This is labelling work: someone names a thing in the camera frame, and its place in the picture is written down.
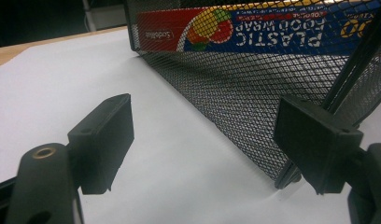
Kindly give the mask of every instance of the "white table surface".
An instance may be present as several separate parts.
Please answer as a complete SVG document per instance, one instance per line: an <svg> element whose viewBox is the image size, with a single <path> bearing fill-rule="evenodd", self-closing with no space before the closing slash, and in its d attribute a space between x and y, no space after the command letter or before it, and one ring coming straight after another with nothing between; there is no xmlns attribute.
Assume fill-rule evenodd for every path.
<svg viewBox="0 0 381 224"><path fill-rule="evenodd" d="M127 31L33 47L0 66L0 182L21 155L130 93L135 140L112 191L83 196L86 223L349 223L346 197L304 180L277 190L251 160L130 50ZM381 106L362 123L381 142Z"/></svg>

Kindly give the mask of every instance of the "wire mesh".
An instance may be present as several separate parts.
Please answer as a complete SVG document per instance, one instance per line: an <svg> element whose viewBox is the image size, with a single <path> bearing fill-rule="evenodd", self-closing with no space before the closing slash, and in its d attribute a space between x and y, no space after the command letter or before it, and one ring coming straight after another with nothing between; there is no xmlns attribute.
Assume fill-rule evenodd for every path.
<svg viewBox="0 0 381 224"><path fill-rule="evenodd" d="M381 1L249 2L128 0L129 31L133 49L276 180L288 161L273 140L280 96L321 105ZM340 116L354 123L374 108L377 74L381 52Z"/></svg>

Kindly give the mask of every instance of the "wooden surface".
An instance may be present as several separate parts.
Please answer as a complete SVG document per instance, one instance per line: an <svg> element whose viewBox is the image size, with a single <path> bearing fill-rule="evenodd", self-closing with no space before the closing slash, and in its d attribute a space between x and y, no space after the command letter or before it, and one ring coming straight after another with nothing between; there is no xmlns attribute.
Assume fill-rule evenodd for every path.
<svg viewBox="0 0 381 224"><path fill-rule="evenodd" d="M36 42L31 42L31 43L26 43L26 44L3 47L3 48L0 48L0 65L9 62L12 58L16 57L18 54L22 53L23 51L25 51L26 49L28 49L32 46L44 45L44 44L54 43L54 42L58 42L58 41L64 41L64 40L68 40L68 39L80 38L80 37L89 36L89 35L99 35L99 34L104 34L104 33L109 33L109 32L113 32L113 31L124 30L124 29L127 29L127 27L123 26L123 27L119 27L119 28L113 28L113 29L97 31L97 32L90 32L90 33L81 34L81 35L70 35L70 36L59 37L59 38L54 38L54 39L48 39L48 40L36 41Z"/></svg>

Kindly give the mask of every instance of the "brass insert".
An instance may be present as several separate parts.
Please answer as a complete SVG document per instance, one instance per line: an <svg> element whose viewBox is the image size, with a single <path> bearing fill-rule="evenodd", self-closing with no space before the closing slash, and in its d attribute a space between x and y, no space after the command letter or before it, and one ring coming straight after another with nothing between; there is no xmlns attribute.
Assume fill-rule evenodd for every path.
<svg viewBox="0 0 381 224"><path fill-rule="evenodd" d="M33 154L33 158L37 160L45 159L56 152L56 148L54 147L43 147L40 148Z"/></svg>

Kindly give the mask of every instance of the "black plastic bracket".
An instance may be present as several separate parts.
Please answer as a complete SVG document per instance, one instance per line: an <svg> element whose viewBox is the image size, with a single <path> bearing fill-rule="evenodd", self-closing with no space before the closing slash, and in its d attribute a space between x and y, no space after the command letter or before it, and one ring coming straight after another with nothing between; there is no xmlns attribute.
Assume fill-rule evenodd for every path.
<svg viewBox="0 0 381 224"><path fill-rule="evenodd" d="M78 188L111 189L134 141L130 94L103 101L68 138L23 155L18 176L0 184L0 223L83 223Z"/></svg>
<svg viewBox="0 0 381 224"><path fill-rule="evenodd" d="M290 95L280 101L274 139L291 160L288 164L299 168L317 194L340 193L347 182L352 187L348 196L352 223L377 224L381 223L381 144L364 151L359 147L361 138L362 132L318 105Z"/></svg>
<svg viewBox="0 0 381 224"><path fill-rule="evenodd" d="M362 132L318 105L288 95L279 104L274 139L317 194L339 193L345 184L343 163L359 148Z"/></svg>

